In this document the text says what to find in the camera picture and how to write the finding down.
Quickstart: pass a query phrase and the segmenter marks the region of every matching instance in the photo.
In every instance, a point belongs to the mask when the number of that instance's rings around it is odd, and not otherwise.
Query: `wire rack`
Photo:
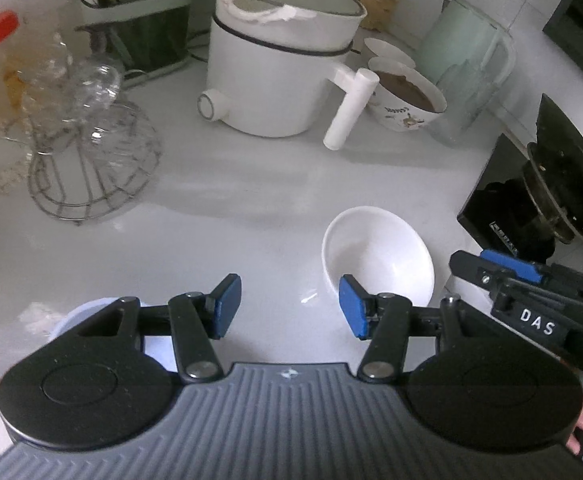
[[[31,198],[46,214],[80,225],[101,218],[133,200],[148,184],[162,155],[158,140],[142,156],[134,156],[134,171],[116,182],[85,153],[78,127],[55,139],[33,132],[34,154],[28,174]]]

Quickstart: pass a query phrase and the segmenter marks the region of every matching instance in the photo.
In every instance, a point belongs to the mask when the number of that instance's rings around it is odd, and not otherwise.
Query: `pot handle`
[[[347,93],[323,140],[326,147],[335,151],[342,148],[380,79],[367,68],[354,73],[342,63],[334,63],[329,79]]]
[[[282,7],[275,7],[274,9],[260,10],[259,12],[250,12],[242,10],[236,6],[234,0],[219,0],[220,4],[225,7],[226,12],[234,19],[241,22],[288,22],[289,20],[311,20],[315,18],[318,13],[314,10],[299,9],[289,5]]]

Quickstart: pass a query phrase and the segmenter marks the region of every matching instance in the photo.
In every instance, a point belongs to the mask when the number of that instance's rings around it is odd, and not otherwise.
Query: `blue gripper pad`
[[[242,281],[237,274],[229,274],[209,294],[215,300],[213,312],[214,339],[222,338],[229,330],[242,298]]]
[[[452,444],[394,387],[356,380],[345,364],[236,364],[220,381],[185,386],[122,444],[54,452],[21,442],[0,457],[0,480],[318,479],[583,480],[583,462],[562,444],[516,454]]]
[[[353,335],[363,339],[369,337],[369,322],[367,321],[364,301],[367,292],[364,289],[357,290],[359,288],[361,287],[355,280],[348,279],[348,275],[341,277],[338,286],[338,300]]]
[[[542,282],[542,274],[537,271],[534,264],[525,262],[524,260],[518,260],[507,254],[492,251],[491,249],[485,249],[482,251],[480,257],[492,262],[493,264],[513,270],[521,280],[536,284]]]

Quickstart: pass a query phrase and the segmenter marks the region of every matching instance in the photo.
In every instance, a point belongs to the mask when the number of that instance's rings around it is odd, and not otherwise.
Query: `countertop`
[[[348,362],[367,347],[351,335],[320,261],[329,222],[357,205],[401,216],[433,258],[437,304],[456,250],[478,251],[456,214],[504,125],[482,114],[448,148],[425,132],[397,134],[367,112],[345,147],[321,138],[342,94],[334,89],[308,132],[262,139],[196,111],[206,66],[130,92],[164,139],[153,184],[135,207],[82,226],[47,217],[25,184],[0,196],[0,376],[43,345],[67,312],[106,296],[164,304],[242,277],[242,304],[214,346],[235,361]]]

